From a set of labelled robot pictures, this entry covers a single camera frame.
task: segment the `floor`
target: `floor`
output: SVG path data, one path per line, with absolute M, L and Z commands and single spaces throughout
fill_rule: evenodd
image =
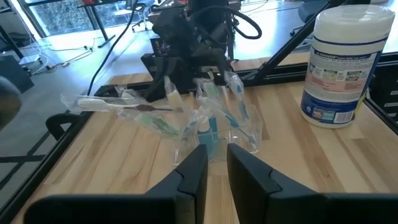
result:
M 297 13 L 301 2 L 270 1 L 266 4 L 253 2 L 243 6 L 242 11 L 260 25 L 263 35 L 259 40 L 246 40 L 237 35 L 234 54 L 238 59 L 272 56 L 290 39 L 289 33 L 292 28 L 302 25 Z M 386 5 L 398 9 L 394 0 L 390 0 Z M 395 30 L 398 29 L 398 25 L 396 24 L 394 23 L 385 48 L 387 52 L 397 50 L 398 32 Z M 244 22 L 241 22 L 239 27 L 248 34 L 255 34 L 254 29 Z M 107 33 L 109 36 L 111 34 L 118 36 L 123 29 L 123 26 L 112 27 L 107 29 Z M 115 75 L 146 72 L 140 57 L 144 53 L 152 52 L 149 39 L 153 36 L 155 34 L 151 30 L 132 33 L 129 29 L 98 75 L 93 92 Z M 54 65 L 82 53 L 81 50 L 53 51 L 54 49 L 97 46 L 102 41 L 101 33 L 96 30 L 49 37 L 39 41 L 38 44 L 41 52 L 49 58 L 48 64 Z M 111 44 L 108 44 L 102 49 L 95 47 L 95 51 L 82 60 L 67 67 L 60 67 L 53 73 L 32 77 L 35 87 L 22 94 L 21 111 L 0 132 L 0 208 L 55 144 L 54 138 L 47 133 L 45 120 L 67 109 L 60 101 L 60 95 L 84 93 L 110 46 Z M 34 55 L 38 52 L 32 47 L 25 47 L 22 53 Z M 32 70 L 39 67 L 40 65 L 35 65 Z

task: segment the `wooden table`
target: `wooden table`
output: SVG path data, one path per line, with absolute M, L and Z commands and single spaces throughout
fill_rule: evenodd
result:
M 264 60 L 234 66 L 256 68 Z M 282 63 L 307 60 L 307 54 L 293 54 Z M 148 79 L 148 74 L 125 75 L 110 82 Z M 302 91 L 302 82 L 245 89 L 246 101 L 257 106 L 264 121 L 257 157 L 319 192 L 398 192 L 398 136 L 366 105 L 347 128 L 313 126 L 299 113 Z M 191 96 L 185 98 L 193 103 Z M 174 168 L 171 160 L 156 135 L 115 113 L 95 113 L 13 223 L 22 223 L 27 206 L 46 195 L 142 194 Z M 210 164 L 208 173 L 205 223 L 238 223 L 226 163 Z

